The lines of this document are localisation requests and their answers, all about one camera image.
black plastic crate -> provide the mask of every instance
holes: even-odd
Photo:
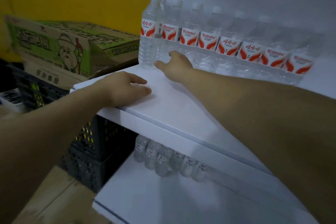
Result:
[[[13,65],[8,65],[8,67],[12,69],[16,85],[23,96],[23,102],[29,110],[43,107],[69,94],[68,90],[61,89],[42,81]]]
[[[128,133],[123,143],[103,162],[71,146],[62,157],[59,166],[84,186],[97,193],[131,154],[135,137],[135,133]]]
[[[73,145],[92,158],[103,161],[128,136],[128,129],[96,115],[81,129]]]

hand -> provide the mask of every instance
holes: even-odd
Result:
[[[182,83],[187,73],[193,70],[193,66],[186,56],[177,51],[170,52],[169,56],[171,56],[171,59],[167,64],[156,61],[155,66],[160,69],[168,79]]]
[[[152,90],[145,86],[131,83],[146,84],[147,81],[135,74],[124,71],[112,73],[98,80],[92,86],[101,93],[105,106],[126,106],[134,101],[150,95]]]

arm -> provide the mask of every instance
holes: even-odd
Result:
[[[0,125],[0,220],[11,223],[80,129],[101,108],[124,106],[148,95],[147,81],[126,72],[96,83]]]
[[[157,68],[182,83],[321,223],[336,219],[336,101],[278,83],[193,69],[171,52]]]

small water bottle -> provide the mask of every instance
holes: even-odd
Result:
[[[194,166],[196,165],[196,160],[188,156],[184,156],[183,162],[180,168],[180,174],[184,177],[190,177]]]
[[[161,144],[151,140],[147,146],[146,157],[145,157],[145,167],[149,170],[155,169],[155,161],[158,156]]]
[[[194,169],[192,170],[191,177],[196,182],[204,182],[206,172],[208,171],[209,167],[204,165],[201,162],[197,162]]]
[[[142,135],[138,135],[135,140],[135,147],[134,147],[134,160],[136,162],[144,162],[145,161],[145,149],[149,142],[147,137]]]
[[[168,174],[169,159],[172,154],[172,149],[162,146],[155,162],[155,172],[161,177]]]
[[[184,155],[178,151],[174,151],[174,154],[170,158],[170,167],[175,170],[179,171],[182,165]]]

store shelf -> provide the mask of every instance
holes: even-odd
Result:
[[[306,211],[243,185],[197,183],[178,173],[162,178],[133,154],[95,196],[93,207],[113,223],[317,223]]]
[[[98,112],[100,116],[302,207],[287,187],[218,124],[182,85],[171,82],[157,69],[133,66],[125,71],[145,78],[152,88],[152,95],[123,109],[104,108]],[[100,78],[79,83],[74,89],[88,86]]]

